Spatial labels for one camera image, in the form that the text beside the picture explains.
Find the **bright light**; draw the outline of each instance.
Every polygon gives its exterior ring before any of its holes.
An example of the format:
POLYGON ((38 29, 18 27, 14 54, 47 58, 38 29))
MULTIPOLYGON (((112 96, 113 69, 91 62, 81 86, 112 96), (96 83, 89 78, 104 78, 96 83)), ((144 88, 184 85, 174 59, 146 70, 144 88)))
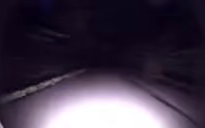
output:
POLYGON ((146 107, 127 99, 87 99, 57 111, 44 128, 166 128, 146 107))

